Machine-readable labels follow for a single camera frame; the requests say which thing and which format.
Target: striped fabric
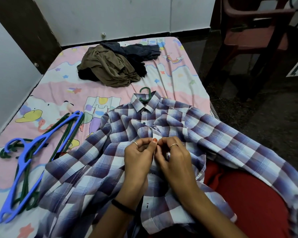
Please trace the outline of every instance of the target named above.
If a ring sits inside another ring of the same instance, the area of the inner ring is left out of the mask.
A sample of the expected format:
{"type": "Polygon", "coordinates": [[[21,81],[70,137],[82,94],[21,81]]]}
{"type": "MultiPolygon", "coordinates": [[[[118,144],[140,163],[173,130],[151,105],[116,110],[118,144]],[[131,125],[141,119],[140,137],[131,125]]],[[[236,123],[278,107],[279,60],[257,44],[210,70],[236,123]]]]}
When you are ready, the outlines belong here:
{"type": "MultiPolygon", "coordinates": [[[[40,188],[40,208],[47,214],[36,237],[84,237],[115,198],[124,181],[124,149],[145,137],[178,136],[191,154],[196,182],[231,221],[237,219],[225,200],[203,184],[206,152],[217,153],[272,187],[290,211],[290,227],[298,233],[298,172],[272,150],[188,104],[152,92],[144,105],[131,102],[103,115],[101,126],[78,150],[48,163],[40,188]]],[[[144,194],[141,224],[149,234],[174,224],[193,230],[192,217],[182,208],[153,161],[144,194]]]]}

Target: hand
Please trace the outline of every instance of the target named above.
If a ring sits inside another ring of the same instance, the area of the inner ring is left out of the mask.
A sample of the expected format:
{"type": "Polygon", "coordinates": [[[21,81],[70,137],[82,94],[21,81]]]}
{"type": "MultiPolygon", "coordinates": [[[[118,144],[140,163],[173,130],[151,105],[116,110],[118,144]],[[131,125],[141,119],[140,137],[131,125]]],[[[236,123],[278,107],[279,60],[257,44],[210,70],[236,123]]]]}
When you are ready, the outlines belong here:
{"type": "Polygon", "coordinates": [[[116,197],[121,204],[136,208],[148,188],[147,175],[151,167],[157,139],[142,138],[131,143],[125,149],[125,179],[116,197]]]}
{"type": "Polygon", "coordinates": [[[196,197],[201,196],[201,191],[195,181],[190,153],[178,137],[163,137],[160,139],[155,159],[184,207],[196,197]],[[169,162],[164,158],[164,154],[168,151],[170,151],[169,162]]]}

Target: red pants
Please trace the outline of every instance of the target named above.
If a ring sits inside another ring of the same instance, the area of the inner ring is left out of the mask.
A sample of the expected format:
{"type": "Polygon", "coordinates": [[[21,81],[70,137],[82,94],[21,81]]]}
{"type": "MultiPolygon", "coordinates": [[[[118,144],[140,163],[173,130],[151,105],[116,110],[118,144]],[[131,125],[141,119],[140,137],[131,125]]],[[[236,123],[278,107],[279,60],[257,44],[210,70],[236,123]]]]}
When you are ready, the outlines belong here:
{"type": "MultiPolygon", "coordinates": [[[[253,175],[207,160],[204,183],[222,195],[237,215],[236,225],[249,238],[290,237],[283,199],[253,175]]],[[[199,237],[167,228],[149,237],[199,237]]]]}

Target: shirt collar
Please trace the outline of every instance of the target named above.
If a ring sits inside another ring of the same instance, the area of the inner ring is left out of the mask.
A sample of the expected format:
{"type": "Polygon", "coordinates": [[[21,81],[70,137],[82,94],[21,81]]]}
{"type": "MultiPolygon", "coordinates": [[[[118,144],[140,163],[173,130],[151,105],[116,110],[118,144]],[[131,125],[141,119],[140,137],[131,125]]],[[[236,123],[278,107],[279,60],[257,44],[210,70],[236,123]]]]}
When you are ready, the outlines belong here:
{"type": "Polygon", "coordinates": [[[157,91],[151,92],[151,99],[150,101],[146,104],[143,105],[143,103],[139,100],[139,98],[142,99],[148,99],[149,94],[133,94],[131,97],[131,104],[134,106],[135,110],[139,112],[141,109],[145,108],[149,112],[153,112],[159,103],[161,96],[157,91]]]}

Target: black baseboard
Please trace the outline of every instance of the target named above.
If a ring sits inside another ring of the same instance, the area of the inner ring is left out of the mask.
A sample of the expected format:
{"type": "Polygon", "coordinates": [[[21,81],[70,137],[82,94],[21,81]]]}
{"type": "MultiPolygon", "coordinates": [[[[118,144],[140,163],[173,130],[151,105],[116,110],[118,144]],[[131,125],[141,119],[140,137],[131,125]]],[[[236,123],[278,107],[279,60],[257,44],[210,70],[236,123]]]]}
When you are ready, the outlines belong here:
{"type": "Polygon", "coordinates": [[[87,42],[87,43],[82,43],[82,44],[74,44],[74,45],[62,46],[61,48],[62,48],[62,50],[65,50],[65,49],[71,48],[71,47],[99,44],[101,42],[106,42],[106,41],[130,41],[130,40],[143,39],[143,38],[170,37],[170,36],[172,36],[172,37],[198,36],[198,35],[206,35],[209,32],[210,32],[210,28],[203,28],[203,29],[182,31],[182,32],[174,32],[174,33],[164,32],[164,33],[148,34],[148,35],[143,35],[143,36],[133,36],[133,37],[125,37],[125,38],[119,38],[119,39],[111,39],[111,40],[102,40],[102,41],[96,41],[96,42],[87,42]]]}

